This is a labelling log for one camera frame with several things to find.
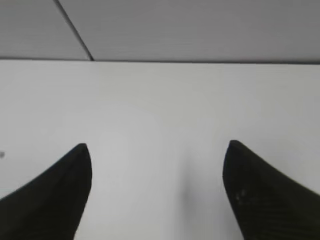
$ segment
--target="ceiling seam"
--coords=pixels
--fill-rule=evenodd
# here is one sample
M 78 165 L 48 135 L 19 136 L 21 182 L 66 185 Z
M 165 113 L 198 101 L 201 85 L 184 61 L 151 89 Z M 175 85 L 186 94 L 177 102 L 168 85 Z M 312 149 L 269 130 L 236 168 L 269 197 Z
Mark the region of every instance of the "ceiling seam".
M 63 19 L 65 20 L 65 22 L 68 24 L 68 26 L 70 27 L 72 33 L 74 34 L 75 38 L 78 40 L 78 42 L 80 43 L 81 47 L 83 48 L 83 50 L 85 51 L 86 55 L 88 56 L 88 58 L 90 59 L 90 61 L 94 61 L 94 57 L 92 56 L 91 52 L 89 51 L 89 48 L 87 47 L 86 43 L 84 42 L 84 40 L 82 39 L 82 37 L 79 34 L 79 31 L 76 29 L 75 25 L 73 24 L 73 22 L 71 21 L 70 17 L 68 16 L 66 10 L 64 9 L 64 7 L 62 6 L 61 2 L 59 0 L 53 0 L 53 2 L 55 3 L 56 7 L 58 8 L 59 12 L 61 13 Z

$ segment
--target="gray ceiling panel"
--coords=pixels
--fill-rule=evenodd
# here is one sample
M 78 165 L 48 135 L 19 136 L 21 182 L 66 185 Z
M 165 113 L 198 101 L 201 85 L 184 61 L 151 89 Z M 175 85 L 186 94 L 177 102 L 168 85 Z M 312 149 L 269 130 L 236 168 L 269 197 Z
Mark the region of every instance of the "gray ceiling panel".
M 318 61 L 318 0 L 61 0 L 93 57 Z
M 88 60 L 52 0 L 2 0 L 0 58 Z

